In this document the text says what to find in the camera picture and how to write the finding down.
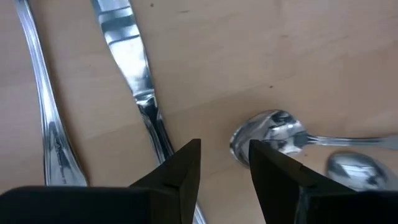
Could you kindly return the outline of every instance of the knife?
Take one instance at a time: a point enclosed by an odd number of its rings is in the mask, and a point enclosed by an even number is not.
[[[91,0],[105,41],[125,77],[150,134],[159,164],[174,150],[163,125],[136,18],[129,0]],[[194,223],[206,223],[196,205]]]
[[[25,33],[39,97],[46,185],[87,186],[87,180],[69,144],[52,92],[35,22],[27,0],[15,0]]]

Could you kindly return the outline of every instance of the light wood surface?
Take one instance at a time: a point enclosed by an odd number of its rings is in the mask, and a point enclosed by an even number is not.
[[[155,167],[130,91],[89,0],[32,0],[57,103],[94,186],[127,186]],[[199,201],[208,223],[264,223],[250,173],[229,154],[234,130],[283,109],[310,133],[398,130],[396,0],[134,0],[175,148],[202,139]],[[0,2],[0,192],[43,184],[37,94],[12,1]],[[338,147],[298,160],[323,172]],[[352,149],[398,170],[396,152]]]

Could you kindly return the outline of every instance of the stainless steel utensil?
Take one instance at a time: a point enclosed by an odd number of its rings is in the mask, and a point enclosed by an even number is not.
[[[275,148],[288,155],[303,150],[307,144],[321,146],[377,146],[398,150],[398,136],[384,138],[334,138],[314,136],[291,114],[282,110],[259,113],[236,130],[230,141],[232,155],[245,166],[249,165],[249,140],[276,140]]]
[[[105,41],[124,75],[150,134],[159,163],[174,151],[163,125],[147,56],[128,0],[91,0]],[[206,223],[197,205],[194,223]]]
[[[44,173],[46,185],[87,186],[69,145],[52,92],[45,66],[39,35],[27,0],[15,0],[35,73],[44,145]]]
[[[329,156],[326,176],[353,190],[387,190],[390,177],[371,157],[357,152],[337,152]]]

